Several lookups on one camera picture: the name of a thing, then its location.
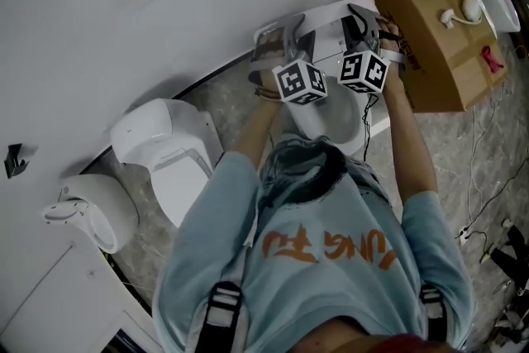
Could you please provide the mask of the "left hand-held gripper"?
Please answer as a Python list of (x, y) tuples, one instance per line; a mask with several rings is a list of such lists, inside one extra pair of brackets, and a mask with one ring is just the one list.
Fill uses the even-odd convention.
[(284, 24), (282, 37), (285, 54), (294, 54), (296, 41), (299, 40), (300, 51), (287, 64), (279, 65), (272, 70), (275, 83), (283, 103), (307, 105), (320, 101), (328, 96), (326, 77), (312, 63), (316, 32), (307, 33), (306, 15), (299, 13), (293, 17), (293, 23)]

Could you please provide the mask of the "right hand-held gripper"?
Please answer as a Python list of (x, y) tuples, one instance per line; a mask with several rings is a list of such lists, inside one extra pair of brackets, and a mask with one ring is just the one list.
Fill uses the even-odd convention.
[(389, 61), (379, 46), (378, 12), (348, 3), (349, 17), (341, 19), (346, 50), (341, 60), (338, 83), (357, 93), (381, 93)]

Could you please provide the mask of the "person's right hand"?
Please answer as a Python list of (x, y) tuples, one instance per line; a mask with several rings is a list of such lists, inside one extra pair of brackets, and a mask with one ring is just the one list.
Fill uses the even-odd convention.
[(400, 51), (399, 46), (399, 29), (389, 21), (378, 20), (379, 24), (379, 45), (381, 49)]

